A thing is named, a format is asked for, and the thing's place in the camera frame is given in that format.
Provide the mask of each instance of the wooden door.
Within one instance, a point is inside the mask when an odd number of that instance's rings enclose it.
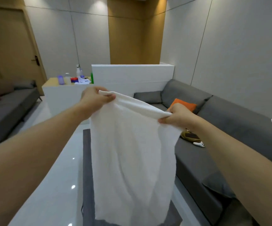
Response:
[[[35,59],[35,49],[22,10],[0,8],[0,73],[7,79],[34,79],[43,95],[46,78]]]

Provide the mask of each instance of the orange pillow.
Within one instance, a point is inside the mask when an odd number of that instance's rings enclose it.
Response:
[[[171,107],[176,104],[176,103],[180,103],[182,104],[183,106],[185,106],[187,109],[189,109],[191,112],[194,111],[194,109],[196,108],[196,104],[191,104],[191,103],[188,103],[188,102],[184,102],[180,99],[175,99],[174,102],[171,104]]]

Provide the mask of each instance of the door frame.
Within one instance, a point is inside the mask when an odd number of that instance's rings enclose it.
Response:
[[[31,39],[33,49],[34,49],[34,51],[36,53],[35,55],[38,56],[38,59],[39,59],[39,62],[40,62],[40,73],[41,73],[41,75],[42,75],[42,77],[44,79],[44,82],[46,82],[47,81],[47,76],[46,76],[46,73],[45,73],[45,70],[44,70],[44,67],[43,67],[43,62],[42,62],[42,59],[41,59],[41,56],[40,56],[40,53],[39,53],[37,42],[36,42],[36,39],[34,37],[34,32],[32,30],[32,25],[30,23],[30,20],[29,20],[25,5],[11,6],[11,5],[0,4],[0,9],[22,11],[23,16],[24,16],[24,20],[25,20],[25,25],[26,25],[26,28],[27,28],[27,33],[29,35],[29,38]]]

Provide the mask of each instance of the coffee table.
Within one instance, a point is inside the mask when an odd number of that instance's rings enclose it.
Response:
[[[182,218],[171,201],[166,219],[160,226],[179,226],[181,222]],[[83,132],[83,226],[116,226],[95,220],[90,129]]]

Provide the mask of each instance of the purple bottle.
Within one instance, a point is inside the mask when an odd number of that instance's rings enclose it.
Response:
[[[58,76],[59,85],[65,85],[64,78],[62,75]]]

